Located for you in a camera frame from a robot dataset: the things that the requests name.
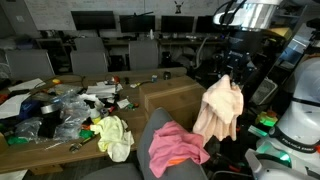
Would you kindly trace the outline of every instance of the table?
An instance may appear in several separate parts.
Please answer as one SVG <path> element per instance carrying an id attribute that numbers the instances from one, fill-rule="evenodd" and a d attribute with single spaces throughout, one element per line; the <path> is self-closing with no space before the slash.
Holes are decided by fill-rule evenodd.
<path id="1" fill-rule="evenodd" d="M 94 85 L 97 81 L 111 79 L 113 75 L 119 76 L 122 82 L 124 82 L 124 77 L 129 77 L 130 83 L 150 81 L 152 75 L 157 75 L 158 80 L 161 81 L 165 71 L 170 71 L 173 78 L 186 74 L 185 68 L 168 68 L 148 71 L 121 71 L 103 75 L 88 76 L 83 79 L 82 83 L 85 87 L 87 87 L 88 85 Z M 59 79 L 66 84 L 81 85 L 81 82 L 78 81 L 81 79 L 81 77 L 78 76 L 66 75 L 60 76 Z M 122 83 L 122 86 L 124 89 L 120 91 L 120 99 L 129 97 L 129 100 L 133 103 L 140 102 L 139 88 L 132 89 L 130 88 L 129 84 L 126 85 L 124 83 Z M 117 115 L 119 118 L 127 122 L 129 126 L 128 130 L 132 132 L 135 140 L 131 150 L 136 150 L 141 134 L 147 122 L 144 110 L 142 108 L 138 108 L 135 111 L 119 110 L 112 113 L 112 115 Z M 107 153 L 102 153 L 99 151 L 97 146 L 99 139 L 100 138 L 96 138 L 91 142 L 88 142 L 77 153 L 72 154 L 69 152 L 71 144 L 81 140 L 74 140 L 65 144 L 61 144 L 49 150 L 45 150 L 45 148 L 54 144 L 52 141 L 40 144 L 31 142 L 28 144 L 18 144 L 8 147 L 4 142 L 4 137 L 0 133 L 0 174 L 23 169 L 30 169 L 33 170 L 33 172 L 54 172 L 54 170 L 60 168 L 60 164 L 107 156 Z"/>

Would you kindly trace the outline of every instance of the computer monitor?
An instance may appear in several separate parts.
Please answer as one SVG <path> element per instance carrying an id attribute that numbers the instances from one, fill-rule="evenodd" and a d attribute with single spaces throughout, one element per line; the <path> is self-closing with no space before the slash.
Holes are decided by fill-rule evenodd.
<path id="1" fill-rule="evenodd" d="M 193 16 L 162 16 L 161 32 L 166 33 L 191 33 L 193 27 Z"/>
<path id="2" fill-rule="evenodd" d="M 155 16 L 120 16 L 122 33 L 139 33 L 155 31 Z"/>
<path id="3" fill-rule="evenodd" d="M 113 11 L 71 11 L 77 30 L 116 29 Z"/>
<path id="4" fill-rule="evenodd" d="M 219 29 L 213 24 L 212 16 L 199 16 L 196 26 L 197 33 L 215 33 Z"/>

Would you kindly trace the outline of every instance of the plastic bag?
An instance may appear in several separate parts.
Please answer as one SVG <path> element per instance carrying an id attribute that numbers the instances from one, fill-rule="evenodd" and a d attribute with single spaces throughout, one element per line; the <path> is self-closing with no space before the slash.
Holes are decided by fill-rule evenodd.
<path id="1" fill-rule="evenodd" d="M 63 98 L 60 118 L 63 123 L 56 127 L 54 140 L 78 139 L 81 124 L 90 116 L 90 107 L 78 96 Z"/>
<path id="2" fill-rule="evenodd" d="M 40 117 L 32 117 L 22 121 L 16 125 L 15 135 L 19 138 L 25 138 L 28 141 L 37 140 L 41 121 L 42 118 Z"/>

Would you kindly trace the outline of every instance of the office chair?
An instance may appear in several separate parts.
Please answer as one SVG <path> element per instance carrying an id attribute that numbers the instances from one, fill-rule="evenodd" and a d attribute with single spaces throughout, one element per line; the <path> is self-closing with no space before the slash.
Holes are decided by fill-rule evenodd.
<path id="1" fill-rule="evenodd" d="M 100 37 L 76 38 L 74 40 L 78 51 L 103 51 L 105 48 Z"/>
<path id="2" fill-rule="evenodd" d="M 47 50 L 6 51 L 6 59 L 13 79 L 52 77 L 55 75 Z"/>
<path id="3" fill-rule="evenodd" d="M 70 56 L 73 74 L 92 75 L 108 72 L 106 55 L 102 51 L 72 51 Z"/>
<path id="4" fill-rule="evenodd" d="M 131 70 L 157 69 L 159 52 L 157 41 L 130 41 L 129 59 Z"/>
<path id="5" fill-rule="evenodd" d="M 201 165 L 195 164 L 191 159 L 185 160 L 179 165 L 171 166 L 166 169 L 160 178 L 156 178 L 149 168 L 150 156 L 149 147 L 153 140 L 153 133 L 160 129 L 172 117 L 163 108 L 156 109 L 151 115 L 137 150 L 137 157 L 140 164 L 140 171 L 132 163 L 124 163 L 107 167 L 85 176 L 82 180 L 96 179 L 121 179 L 121 180 L 207 180 Z"/>

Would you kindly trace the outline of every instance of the light pink cloth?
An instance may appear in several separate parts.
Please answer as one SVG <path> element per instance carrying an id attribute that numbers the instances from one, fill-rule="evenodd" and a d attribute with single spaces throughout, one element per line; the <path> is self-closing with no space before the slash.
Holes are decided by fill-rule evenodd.
<path id="1" fill-rule="evenodd" d="M 203 137 L 187 132 L 175 121 L 167 122 L 156 130 L 149 148 L 149 167 L 159 178 L 167 167 L 172 166 L 171 160 L 191 158 L 193 162 L 202 164 L 210 156 L 202 148 Z"/>
<path id="2" fill-rule="evenodd" d="M 230 77 L 224 75 L 202 96 L 198 119 L 193 132 L 204 137 L 203 146 L 214 135 L 219 141 L 231 136 L 237 139 L 237 117 L 242 114 L 243 95 L 238 86 L 230 85 Z"/>

